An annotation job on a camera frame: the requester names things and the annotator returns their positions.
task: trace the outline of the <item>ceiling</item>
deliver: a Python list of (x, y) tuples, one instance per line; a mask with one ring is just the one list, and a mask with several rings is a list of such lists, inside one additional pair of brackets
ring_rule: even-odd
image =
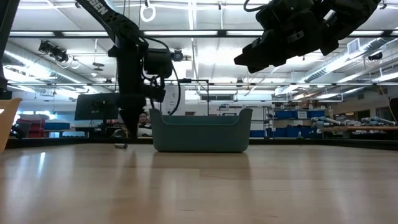
[[(126, 1), (126, 4), (131, 7), (125, 8), (123, 8), (124, 1), (114, 0), (113, 4), (120, 13), (124, 11), (124, 14), (139, 25), (141, 30), (261, 29), (255, 19), (256, 13), (245, 12), (243, 2), (244, 0), (221, 0), (222, 10), (219, 10), (219, 1), (214, 0), (152, 0), (150, 3), (155, 7), (156, 15), (150, 22), (144, 22), (140, 18), (140, 1)], [(252, 0), (249, 5), (266, 2)], [(394, 6), (398, 4), (398, 0), (386, 2), (389, 7), (377, 9), (359, 29), (397, 28), (398, 10), (394, 9)], [(83, 8), (78, 9), (74, 4), (75, 2), (71, 0), (21, 0), (12, 30), (103, 30), (100, 24)], [(146, 18), (150, 17), (150, 10), (145, 10), (144, 15)], [(42, 55), (38, 51), (41, 40), (43, 39), (10, 38), (9, 42), (35, 55)], [(95, 83), (115, 77), (116, 61), (106, 55), (107, 50), (113, 46), (109, 39), (98, 40), (96, 57), (94, 57), (95, 39), (48, 40), (60, 48), (66, 49), (69, 55), (74, 56), (80, 62), (77, 69), (68, 68), (69, 72)], [(245, 78), (244, 80), (249, 82), (295, 82), (297, 79), (294, 77), (295, 74), (306, 73), (327, 60), (331, 60), (335, 55), (346, 50), (346, 44), (354, 39), (342, 40), (339, 48), (325, 57), (316, 51), (306, 55), (305, 60), (302, 57), (295, 57), (277, 69), (271, 66), (258, 73), (248, 74), (247, 68), (235, 65), (233, 59), (241, 53), (244, 46), (253, 40), (254, 38), (194, 38), (192, 42), (191, 38), (162, 38), (162, 41), (171, 49), (182, 49), (182, 52), (187, 55), (197, 54), (198, 76), (196, 78), (209, 79), (212, 82), (232, 82), (237, 78)], [(197, 46), (197, 52), (192, 48), (193, 43)], [(162, 48), (161, 45), (154, 42), (150, 42), (150, 47)], [(391, 45), (388, 49), (384, 49), (383, 53), (384, 61), (386, 61), (395, 58), (398, 51), (395, 45)], [(48, 56), (44, 56), (41, 60), (53, 61)], [(94, 61), (105, 64), (102, 72), (93, 70), (92, 63)], [(186, 70), (186, 74), (184, 74), (186, 77), (193, 78), (191, 62), (174, 64), (178, 71)], [(364, 66), (373, 65), (374, 62), (369, 60), (365, 60), (364, 65), (363, 60), (359, 58), (335, 72), (348, 76), (364, 70)], [(327, 81), (335, 82), (337, 80), (333, 80), (331, 77)]]

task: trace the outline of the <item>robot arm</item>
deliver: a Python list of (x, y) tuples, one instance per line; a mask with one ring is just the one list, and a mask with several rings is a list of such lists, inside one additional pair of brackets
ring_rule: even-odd
[[(164, 79), (172, 74), (172, 62), (168, 50), (149, 49), (149, 44), (141, 35), (138, 26), (126, 16), (112, 10), (105, 0), (76, 0), (104, 28), (114, 47), (108, 51), (116, 57), (118, 66), (120, 115), (131, 133), (135, 136), (139, 115), (146, 105), (146, 97), (162, 102), (165, 95)], [(160, 86), (144, 84), (143, 68), (150, 68), (149, 75), (160, 77)]]
[[(380, 1), (272, 0), (255, 9), (259, 10), (256, 19), (264, 33), (243, 48), (235, 64), (245, 65), (254, 73), (269, 65), (283, 65), (291, 57), (317, 49), (327, 55), (338, 47), (339, 40), (369, 19)], [(331, 10), (334, 13), (325, 19)]]

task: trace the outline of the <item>ceiling beam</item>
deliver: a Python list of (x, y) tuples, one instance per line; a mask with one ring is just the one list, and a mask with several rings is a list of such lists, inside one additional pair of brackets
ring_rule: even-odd
[[(152, 38), (256, 38), (263, 30), (141, 30), (142, 35)], [(356, 30), (347, 38), (398, 37), (398, 30)], [(103, 30), (13, 30), (10, 39), (108, 39)]]

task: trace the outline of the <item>wooden table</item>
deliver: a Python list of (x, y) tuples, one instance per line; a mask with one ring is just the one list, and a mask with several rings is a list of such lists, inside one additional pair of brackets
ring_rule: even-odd
[(397, 170), (398, 152), (335, 146), (11, 149), (0, 155), (0, 223), (396, 224)]

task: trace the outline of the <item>plastic bin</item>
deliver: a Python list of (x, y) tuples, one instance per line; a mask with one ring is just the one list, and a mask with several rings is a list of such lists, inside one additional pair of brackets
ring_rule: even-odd
[(252, 138), (263, 138), (265, 136), (264, 130), (251, 130), (250, 137)]
[(301, 128), (298, 128), (298, 127), (287, 127), (286, 128), (286, 137), (297, 138), (299, 136), (300, 131), (301, 131)]
[(309, 111), (310, 118), (322, 117), (325, 115), (325, 111)]
[(293, 111), (275, 111), (275, 119), (294, 118)]
[(280, 138), (286, 137), (286, 129), (285, 128), (275, 128), (275, 131), (272, 131), (272, 128), (267, 128), (267, 137), (270, 138)]
[(162, 116), (150, 110), (159, 152), (243, 152), (249, 146), (252, 109), (239, 116)]

